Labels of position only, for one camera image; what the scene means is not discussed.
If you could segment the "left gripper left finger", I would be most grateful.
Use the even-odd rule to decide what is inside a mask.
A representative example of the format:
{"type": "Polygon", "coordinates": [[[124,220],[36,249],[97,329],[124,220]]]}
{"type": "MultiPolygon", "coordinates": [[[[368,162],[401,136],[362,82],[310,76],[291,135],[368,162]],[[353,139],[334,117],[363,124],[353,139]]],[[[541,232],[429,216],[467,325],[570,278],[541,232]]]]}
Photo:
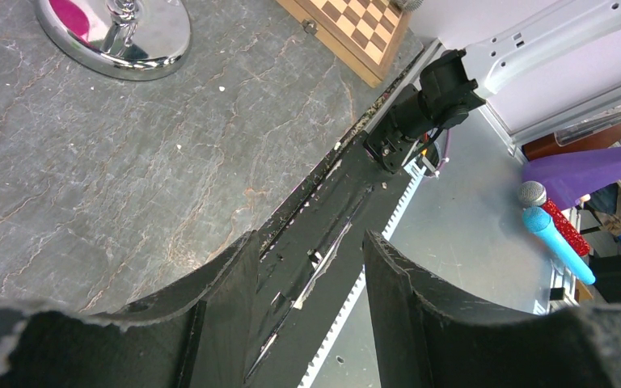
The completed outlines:
{"type": "Polygon", "coordinates": [[[259,237],[113,313],[0,298],[0,387],[240,387],[259,237]]]}

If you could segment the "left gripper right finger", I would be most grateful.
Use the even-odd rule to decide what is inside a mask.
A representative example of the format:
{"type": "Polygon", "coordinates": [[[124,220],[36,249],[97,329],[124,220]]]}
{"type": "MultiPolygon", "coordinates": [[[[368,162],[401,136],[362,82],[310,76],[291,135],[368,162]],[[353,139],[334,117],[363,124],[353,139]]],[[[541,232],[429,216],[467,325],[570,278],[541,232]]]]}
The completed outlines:
{"type": "Polygon", "coordinates": [[[452,285],[367,231],[384,387],[621,387],[621,304],[534,315],[452,285]]]}

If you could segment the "chrome wine glass rack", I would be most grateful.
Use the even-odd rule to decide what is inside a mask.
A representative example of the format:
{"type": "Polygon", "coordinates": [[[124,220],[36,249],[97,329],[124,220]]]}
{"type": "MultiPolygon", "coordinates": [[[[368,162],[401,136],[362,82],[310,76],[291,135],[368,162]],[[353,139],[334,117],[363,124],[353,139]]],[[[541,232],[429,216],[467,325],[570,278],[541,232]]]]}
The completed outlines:
{"type": "Polygon", "coordinates": [[[34,7],[58,48],[112,78],[164,78],[185,63],[191,48],[191,20],[181,1],[38,0],[34,7]]]}

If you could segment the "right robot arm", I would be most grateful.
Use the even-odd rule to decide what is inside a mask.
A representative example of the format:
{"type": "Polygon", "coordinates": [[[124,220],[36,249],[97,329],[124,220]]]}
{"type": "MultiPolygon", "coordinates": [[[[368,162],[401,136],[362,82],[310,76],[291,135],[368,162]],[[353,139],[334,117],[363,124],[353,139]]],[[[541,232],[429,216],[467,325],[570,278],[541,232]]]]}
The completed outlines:
{"type": "Polygon", "coordinates": [[[515,78],[621,30],[621,1],[557,1],[508,29],[445,51],[420,72],[420,90],[392,105],[365,139],[396,173],[515,78]]]}

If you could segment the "teal ball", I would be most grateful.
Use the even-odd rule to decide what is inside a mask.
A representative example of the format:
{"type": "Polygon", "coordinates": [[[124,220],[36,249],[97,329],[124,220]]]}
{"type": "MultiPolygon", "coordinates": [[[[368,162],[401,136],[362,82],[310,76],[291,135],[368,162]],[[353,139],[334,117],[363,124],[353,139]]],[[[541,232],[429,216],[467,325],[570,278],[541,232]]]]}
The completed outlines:
{"type": "Polygon", "coordinates": [[[586,285],[593,285],[596,282],[596,276],[557,230],[549,213],[540,207],[532,206],[524,209],[522,221],[578,280],[586,285]]]}

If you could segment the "grey microphone head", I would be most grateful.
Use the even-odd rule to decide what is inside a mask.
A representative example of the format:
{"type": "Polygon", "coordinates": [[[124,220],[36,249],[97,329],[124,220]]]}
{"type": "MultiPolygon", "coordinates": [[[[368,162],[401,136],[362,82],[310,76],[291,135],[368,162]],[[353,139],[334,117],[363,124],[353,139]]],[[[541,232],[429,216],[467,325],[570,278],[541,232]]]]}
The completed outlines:
{"type": "Polygon", "coordinates": [[[547,189],[540,182],[530,180],[522,183],[517,196],[525,208],[538,206],[546,211],[551,216],[556,229],[579,256],[589,254],[591,246],[558,209],[557,205],[548,198],[547,189]]]}

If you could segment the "purple wedge object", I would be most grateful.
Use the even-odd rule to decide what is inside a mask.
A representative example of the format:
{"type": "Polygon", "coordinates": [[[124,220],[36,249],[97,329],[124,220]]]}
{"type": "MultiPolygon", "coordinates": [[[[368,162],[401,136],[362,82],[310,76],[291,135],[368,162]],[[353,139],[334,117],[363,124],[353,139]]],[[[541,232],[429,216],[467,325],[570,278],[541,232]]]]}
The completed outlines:
{"type": "Polygon", "coordinates": [[[522,180],[541,183],[560,210],[584,195],[621,180],[621,146],[557,154],[526,163],[522,180]]]}

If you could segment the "wooden chessboard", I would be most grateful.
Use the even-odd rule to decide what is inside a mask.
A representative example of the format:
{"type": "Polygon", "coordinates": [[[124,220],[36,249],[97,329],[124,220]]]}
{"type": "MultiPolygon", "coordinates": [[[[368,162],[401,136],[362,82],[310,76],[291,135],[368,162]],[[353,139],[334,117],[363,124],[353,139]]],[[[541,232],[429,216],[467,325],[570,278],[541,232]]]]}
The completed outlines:
{"type": "Polygon", "coordinates": [[[277,0],[301,25],[375,88],[387,73],[411,14],[394,1],[277,0]]]}

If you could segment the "black bar on chessboard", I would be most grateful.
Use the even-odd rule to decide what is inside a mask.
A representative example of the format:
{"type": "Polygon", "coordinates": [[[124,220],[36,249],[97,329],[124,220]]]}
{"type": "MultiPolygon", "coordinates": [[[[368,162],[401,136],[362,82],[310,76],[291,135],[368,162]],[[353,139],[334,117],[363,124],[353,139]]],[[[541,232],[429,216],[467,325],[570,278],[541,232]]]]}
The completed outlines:
{"type": "Polygon", "coordinates": [[[391,3],[404,12],[413,12],[421,7],[424,0],[391,0],[391,3]]]}

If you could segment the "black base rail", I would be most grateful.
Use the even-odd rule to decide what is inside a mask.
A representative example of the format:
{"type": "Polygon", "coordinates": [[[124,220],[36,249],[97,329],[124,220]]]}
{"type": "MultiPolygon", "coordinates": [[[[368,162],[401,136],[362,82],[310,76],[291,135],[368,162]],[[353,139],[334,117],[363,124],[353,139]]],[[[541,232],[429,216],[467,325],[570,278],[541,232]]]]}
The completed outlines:
{"type": "Polygon", "coordinates": [[[390,236],[422,177],[402,160],[384,170],[365,140],[443,52],[425,48],[268,219],[246,387],[313,384],[364,289],[364,233],[390,236]]]}

